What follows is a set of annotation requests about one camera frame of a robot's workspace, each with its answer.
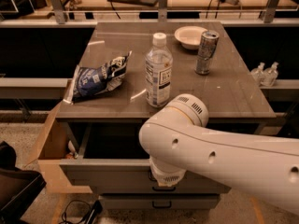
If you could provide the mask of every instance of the bottle label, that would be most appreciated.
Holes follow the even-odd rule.
[[[171,68],[172,61],[171,63],[159,65],[153,65],[150,61],[146,61],[146,89],[147,100],[150,105],[162,106],[168,101],[170,95]]]

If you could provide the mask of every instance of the black chair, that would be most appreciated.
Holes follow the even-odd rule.
[[[5,141],[0,144],[0,223],[23,223],[25,213],[46,182],[37,171],[16,168],[16,152]]]

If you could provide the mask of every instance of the black drawer handle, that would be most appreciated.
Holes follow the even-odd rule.
[[[155,204],[155,201],[152,201],[151,204],[152,204],[152,207],[155,209],[168,209],[168,208],[171,208],[171,206],[172,206],[171,201],[169,201],[168,205],[157,205],[157,204]]]
[[[152,187],[152,189],[154,190],[154,191],[175,191],[176,190],[176,187]]]

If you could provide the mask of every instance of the metal post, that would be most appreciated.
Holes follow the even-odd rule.
[[[58,24],[65,24],[67,21],[67,16],[64,13],[64,5],[62,0],[50,0],[54,9],[55,18]]]
[[[158,20],[167,20],[167,3],[168,0],[159,0]]]
[[[262,12],[261,19],[264,23],[273,21],[279,0],[268,0],[266,10]]]

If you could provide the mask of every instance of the clear plastic bottle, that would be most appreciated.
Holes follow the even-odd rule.
[[[262,85],[273,86],[274,82],[278,77],[278,63],[274,62],[271,67],[264,70],[264,79]]]
[[[166,34],[156,33],[152,48],[146,54],[147,101],[151,106],[166,105],[170,96],[170,81],[173,58],[166,46]]]
[[[256,83],[260,86],[264,79],[264,73],[263,73],[263,67],[264,63],[260,63],[260,65],[257,68],[254,68],[251,70],[251,75],[255,79]]]

